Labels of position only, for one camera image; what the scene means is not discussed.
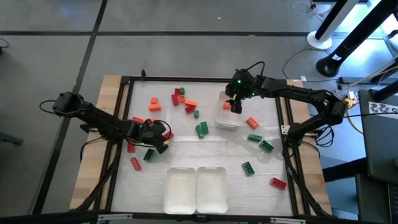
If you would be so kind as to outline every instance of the toy brick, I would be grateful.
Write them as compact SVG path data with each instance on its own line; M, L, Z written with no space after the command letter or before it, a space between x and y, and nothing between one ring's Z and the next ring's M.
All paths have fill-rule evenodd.
M223 104L223 109L224 110L230 110L231 109L231 105L229 103L224 103Z
M132 157L130 159L130 162L132 164L132 166L135 168L136 171L140 171L141 170L141 166L139 165L137 159L135 157Z
M135 153L136 152L136 145L135 144L128 144L127 145L127 152L128 153Z
M159 111L160 105L149 105L148 108L150 111Z
M262 137L258 136L256 134L249 134L249 136L248 136L248 140L255 141L255 142L261 142L261 139L262 139Z
M155 151L153 149L148 149L147 153L144 156L144 161L150 162L155 155Z
M143 124L143 123L144 123L144 120L141 119L141 118L132 117L132 120L135 121L135 122L137 122L137 123L140 123L140 124Z
M209 133L209 129L207 128L206 121L201 122L200 123L200 127L201 127L201 130L203 131L203 134L208 134Z
M178 100L180 101L180 103L184 103L185 102L185 96L183 96L183 95L178 96Z
M285 190L287 184L285 182L273 177L273 178L271 178L271 185L273 185L274 187L277 187L279 189Z
M174 105L174 106L177 106L177 105L180 104L180 103L178 102L178 96L175 95L175 94L172 95L172 101L173 101L173 105Z
M254 120L253 118L249 118L246 122L248 125L250 125L252 129L256 129L259 127L259 123L257 123L257 121Z
M196 129L196 131L197 131L197 133L198 133L200 139L202 139L203 137L205 137L205 135L203 134L203 131L202 131L202 129L201 129L201 127L200 127L199 124L195 127L195 129Z
M259 146L260 146L261 149L265 150L266 152L272 152L272 150L274 149L274 147L271 146L266 141L262 141Z
M163 135L165 139L172 139L174 134L171 131L168 131L166 134Z
M152 104L157 104L157 98L156 98L156 97L152 97L152 98L150 99L150 103L152 103Z
M185 106L197 106L197 103L192 100L185 100Z
M188 107L185 108L185 111L187 112L187 114L190 114L190 113L195 111L195 107L194 106L188 106Z
M242 164L242 168L248 177L255 174L249 162L245 162L244 164Z

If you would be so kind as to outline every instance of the dark green lego brick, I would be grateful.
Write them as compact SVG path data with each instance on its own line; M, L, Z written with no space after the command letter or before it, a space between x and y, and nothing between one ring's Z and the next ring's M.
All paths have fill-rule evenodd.
M261 142L261 139L262 139L262 137L258 136L256 134L249 134L249 136L248 136L248 140L255 141L255 142Z
M203 134L203 130L201 129L199 124L196 126L195 129L197 130L197 133L198 133L200 139L205 137L205 135Z
M201 130L203 131L203 134L208 134L209 133L209 129L207 128L206 121L201 122L200 123L200 127L201 127Z
M272 150L274 149L273 146L271 146L268 142L266 141L262 141L260 143L260 148L265 150L266 152L272 152Z
M148 149L147 153L144 156L144 161L150 162L155 155L155 151L153 149Z
M255 172L249 162L245 162L244 164L242 164L242 167L248 177L255 174Z

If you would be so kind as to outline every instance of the white table surface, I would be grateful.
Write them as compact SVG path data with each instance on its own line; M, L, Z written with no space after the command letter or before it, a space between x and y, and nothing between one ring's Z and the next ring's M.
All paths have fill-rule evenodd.
M227 171L228 215L292 215L289 191L270 185L272 177L287 182L275 99L255 97L243 101L243 125L237 130L216 127L218 94L226 83L201 82L134 82L129 119L154 117L168 122L174 138L163 154L156 152L151 163L143 161L147 148L137 147L127 153L127 143L121 160L113 195L114 212L163 213L166 171L170 167L224 167ZM197 102L198 119L186 114L185 105L174 106L171 94L175 88L185 88L186 100ZM152 97L159 99L161 111L150 112ZM246 120L253 117L259 127L252 130ZM199 139L195 126L206 121L209 134ZM247 140L248 134L261 135L274 146L271 153ZM130 158L136 157L142 170L135 171ZM250 162L256 174L246 177L242 164Z

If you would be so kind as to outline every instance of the white lamp base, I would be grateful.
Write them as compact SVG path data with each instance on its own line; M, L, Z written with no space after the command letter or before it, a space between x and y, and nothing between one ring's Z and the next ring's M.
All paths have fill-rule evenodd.
M307 43L317 50L329 49L331 47L331 38L327 39L325 42L319 42L319 40L315 38L316 33L316 31L312 31L307 35Z

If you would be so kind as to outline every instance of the wooden table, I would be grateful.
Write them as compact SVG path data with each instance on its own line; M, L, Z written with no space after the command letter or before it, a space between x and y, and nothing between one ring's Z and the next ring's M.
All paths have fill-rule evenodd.
M106 75L104 77L101 90L96 106L110 114L114 113L114 107L116 104L116 98L120 87L121 76L119 75ZM297 80L287 80L289 85L303 87L302 82ZM127 91L124 91L121 106L119 110L119 118L122 118L124 113L124 105L126 103ZM284 121L287 119L287 112L284 100L281 100L282 114ZM291 100L291 108L293 112L293 119L295 122L303 122L309 119L308 107L306 103ZM99 137L98 133L90 133L88 135L88 141ZM304 141L315 145L314 138L304 137ZM76 208L79 206L84 199L90 194L95 185L98 183L100 178L101 167L103 164L104 154L106 148L106 141L96 141L85 147L85 153L83 160L80 165L80 170L76 180L75 190L73 192L72 201L70 208ZM299 147L301 163L303 168L303 174L305 178L305 184L315 200L322 206L322 208L331 214L331 207L329 203L328 194L326 191L326 183L323 179L322 167L318 152L306 144L302 144ZM101 196L101 203L99 208L105 207L105 201L107 197L108 184L104 187L103 194ZM295 185L295 194L298 203L298 212L303 214L302 199L299 188Z

